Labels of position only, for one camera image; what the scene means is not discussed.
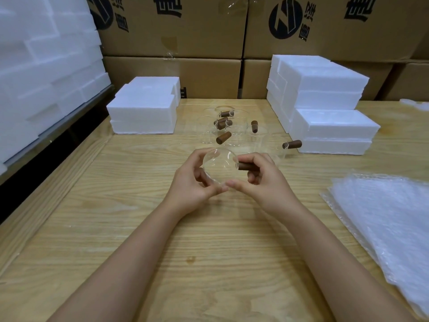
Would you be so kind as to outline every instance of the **brown cardboard box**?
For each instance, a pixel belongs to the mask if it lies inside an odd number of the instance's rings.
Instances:
[[[387,63],[365,63],[365,62],[337,62],[346,68],[355,70],[369,77],[362,100],[374,100],[383,82],[389,75],[393,64]],[[267,96],[267,81],[271,60],[245,59],[243,73],[243,98],[265,99]]]
[[[180,78],[183,98],[237,98],[241,60],[104,57],[116,89],[138,76]]]
[[[419,46],[417,46],[417,49],[415,50],[412,58],[413,59],[429,59],[429,31],[423,37]]]
[[[429,101],[429,62],[395,64],[377,100]]]
[[[409,59],[427,30],[428,8],[429,0],[249,0],[244,58]]]
[[[106,56],[240,59],[248,0],[88,0]]]

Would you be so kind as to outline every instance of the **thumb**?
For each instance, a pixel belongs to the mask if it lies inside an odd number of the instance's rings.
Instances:
[[[206,193],[207,198],[211,198],[215,195],[219,195],[223,192],[228,191],[228,187],[226,185],[221,185],[218,183],[214,183],[206,188],[204,188],[204,192]]]
[[[241,181],[239,179],[230,179],[229,181],[226,181],[225,184],[230,188],[236,189],[237,191],[244,193],[245,195],[254,197],[256,186],[253,184],[250,184],[247,181]]]

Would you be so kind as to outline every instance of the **bubble wrap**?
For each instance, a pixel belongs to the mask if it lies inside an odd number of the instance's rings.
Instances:
[[[402,292],[429,317],[429,183],[387,175],[335,178],[322,198]]]

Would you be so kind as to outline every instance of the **person's left arm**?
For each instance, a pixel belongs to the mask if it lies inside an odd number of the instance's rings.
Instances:
[[[202,168],[210,149],[197,149],[177,169],[164,200],[56,310],[54,321],[131,321],[174,227],[210,197],[228,190]]]

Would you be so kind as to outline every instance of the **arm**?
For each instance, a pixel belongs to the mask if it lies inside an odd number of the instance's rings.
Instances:
[[[415,321],[298,200],[270,156],[240,155],[239,161],[254,162],[260,172],[249,172],[247,182],[227,185],[254,198],[287,227],[338,321]]]
[[[51,316],[55,321],[131,321],[165,243],[182,217],[227,187],[206,179],[197,149],[176,171],[161,204]]]

